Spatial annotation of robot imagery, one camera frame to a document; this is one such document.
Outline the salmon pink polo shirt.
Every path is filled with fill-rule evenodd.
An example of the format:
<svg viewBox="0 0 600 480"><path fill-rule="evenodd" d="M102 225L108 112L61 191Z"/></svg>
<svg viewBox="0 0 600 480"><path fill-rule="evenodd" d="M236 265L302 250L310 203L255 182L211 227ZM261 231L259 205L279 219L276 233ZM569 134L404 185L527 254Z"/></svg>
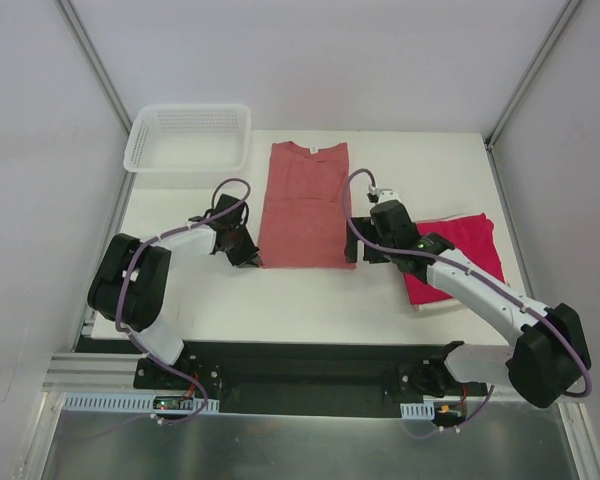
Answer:
<svg viewBox="0 0 600 480"><path fill-rule="evenodd" d="M348 145L272 145L258 247L267 269L353 270L346 261L342 205L349 176Z"/></svg>

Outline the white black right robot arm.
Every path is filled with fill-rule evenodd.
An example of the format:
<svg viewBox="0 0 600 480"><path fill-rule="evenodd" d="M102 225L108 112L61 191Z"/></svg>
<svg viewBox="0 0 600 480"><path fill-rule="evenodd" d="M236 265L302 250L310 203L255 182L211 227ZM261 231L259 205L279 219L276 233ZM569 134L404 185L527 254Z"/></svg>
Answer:
<svg viewBox="0 0 600 480"><path fill-rule="evenodd" d="M505 346L450 343L430 369L432 387L453 394L464 383L512 387L530 404L546 408L561 397L586 398L593 390L591 358L578 313L561 303L549 307L479 268L437 234L412 233L404 249L371 241L348 219L349 261L363 243L401 272L459 301L489 324Z"/></svg>

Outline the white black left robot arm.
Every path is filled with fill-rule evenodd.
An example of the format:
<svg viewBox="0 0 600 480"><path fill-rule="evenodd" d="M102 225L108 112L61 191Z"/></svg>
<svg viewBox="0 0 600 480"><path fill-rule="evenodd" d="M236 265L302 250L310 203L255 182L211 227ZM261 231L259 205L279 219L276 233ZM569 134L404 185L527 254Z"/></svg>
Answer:
<svg viewBox="0 0 600 480"><path fill-rule="evenodd" d="M200 220L146 241L115 235L89 288L88 306L158 363L156 375L168 388L184 387L192 369L184 340L162 313L169 272L218 252L236 268L261 265L243 220Z"/></svg>

